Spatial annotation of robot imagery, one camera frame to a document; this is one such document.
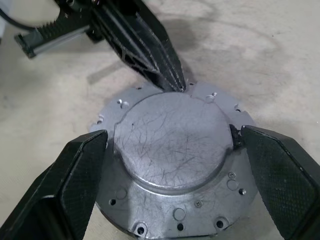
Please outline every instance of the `screw hole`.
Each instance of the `screw hole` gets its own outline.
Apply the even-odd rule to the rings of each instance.
[[[138,229],[137,229],[136,232],[137,232],[139,235],[142,235],[142,234],[144,234],[145,229],[144,229],[142,226],[140,226],[140,227],[138,227]]]
[[[239,189],[239,194],[240,195],[245,195],[246,193],[247,193],[247,191],[245,189],[243,189],[243,188]]]
[[[178,231],[183,231],[185,229],[185,226],[182,223],[179,223],[176,228],[178,229]]]
[[[222,229],[222,228],[224,227],[224,222],[221,221],[221,220],[219,220],[219,221],[216,222],[216,226],[217,226],[218,228]]]
[[[116,201],[115,199],[110,199],[110,200],[109,200],[109,204],[110,204],[111,206],[115,205],[116,202],[117,202],[117,201]]]

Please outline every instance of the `gray floor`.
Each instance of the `gray floor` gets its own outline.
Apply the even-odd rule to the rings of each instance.
[[[13,1],[30,23],[51,0]],[[320,163],[318,0],[150,0],[196,80],[241,100],[256,123],[295,138]],[[64,145],[87,132],[112,96],[143,79],[83,36],[34,60],[6,29],[0,45],[0,224]],[[127,239],[94,209],[86,240]],[[216,240],[280,240],[261,198]]]

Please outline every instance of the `metal part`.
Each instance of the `metal part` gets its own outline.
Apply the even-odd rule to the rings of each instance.
[[[14,39],[23,52],[29,58],[33,58],[89,31],[90,20],[88,14],[74,13],[70,16],[60,14],[56,21],[38,27],[26,35],[18,34]]]
[[[212,236],[257,194],[246,150],[234,149],[229,126],[253,125],[252,119],[217,87],[192,84],[185,93],[149,83],[127,89],[91,127],[109,133],[96,203],[124,231],[146,239]],[[206,101],[209,95],[214,101]]]

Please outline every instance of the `metal flange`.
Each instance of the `metal flange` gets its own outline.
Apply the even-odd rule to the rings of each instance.
[[[254,123],[208,83],[189,83],[184,93],[149,83],[122,92],[90,129],[109,133],[101,212],[146,239],[213,236],[232,225],[258,190],[230,125]]]

